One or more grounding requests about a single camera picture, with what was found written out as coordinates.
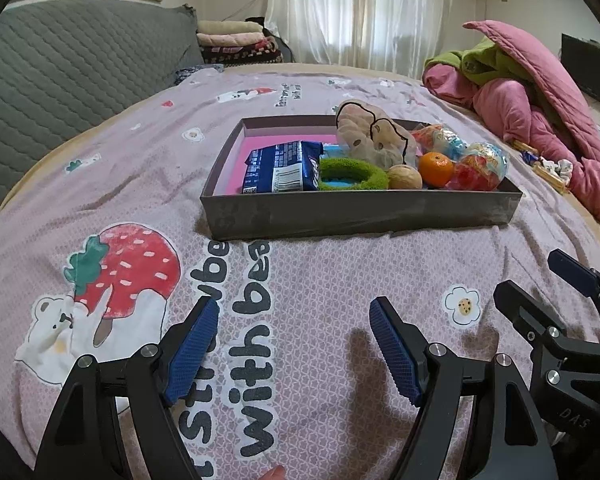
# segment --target red strawberry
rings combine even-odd
[[[180,280],[180,261],[171,244],[138,224],[116,225],[88,238],[69,264],[64,276],[75,284],[75,301],[89,313],[113,286],[105,318],[130,316],[138,294],[148,288],[166,301]]]

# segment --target barcode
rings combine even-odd
[[[302,164],[293,164],[286,168],[273,168],[271,189],[280,191],[302,191]]]

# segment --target stack of folded blankets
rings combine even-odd
[[[198,22],[198,43],[205,63],[227,66],[282,63],[274,37],[254,22]]]

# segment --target beige mattress edge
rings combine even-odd
[[[371,77],[381,77],[385,79],[391,79],[394,81],[408,81],[412,84],[421,84],[420,81],[409,78],[407,76],[391,73],[391,72],[381,72],[378,70],[366,70],[363,68],[353,68],[348,66],[337,66],[337,65],[311,65],[311,64],[302,64],[302,63],[284,63],[284,64],[276,64],[276,65],[245,65],[245,66],[237,66],[226,69],[227,73],[262,73],[262,72],[276,72],[276,73],[311,73],[311,74],[328,74],[328,75],[343,75],[343,76],[371,76]],[[87,130],[84,133],[74,137],[71,140],[68,140],[61,146],[58,146],[52,152],[48,153],[42,160],[38,161],[33,168],[31,168],[27,173],[22,177],[22,179],[10,190],[5,199],[2,201],[0,205],[0,211],[16,196],[18,193],[24,192],[32,186],[40,178],[43,178],[46,174],[49,174],[52,170],[57,168],[61,164],[66,164],[69,160],[71,160],[72,155],[77,153],[80,148],[88,142],[88,140],[92,139],[94,136],[99,134],[104,128],[111,126],[116,123],[117,120],[124,118],[125,115],[135,110],[136,108],[141,107],[145,102],[150,99],[154,99],[160,94],[156,94],[155,96],[149,97],[144,101],[140,101],[135,105],[127,108],[122,113],[119,113],[115,117],[112,117],[106,121],[104,121],[99,126],[96,126],[90,130]],[[600,224],[598,221],[593,218],[591,213],[587,211],[587,209],[574,197],[571,193],[564,195],[563,197],[573,208],[578,212],[578,214],[583,218],[586,222],[589,229],[593,232],[597,240],[600,242]]]

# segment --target gray quilted headboard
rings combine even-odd
[[[38,160],[203,62],[195,11],[52,0],[0,15],[0,203]]]

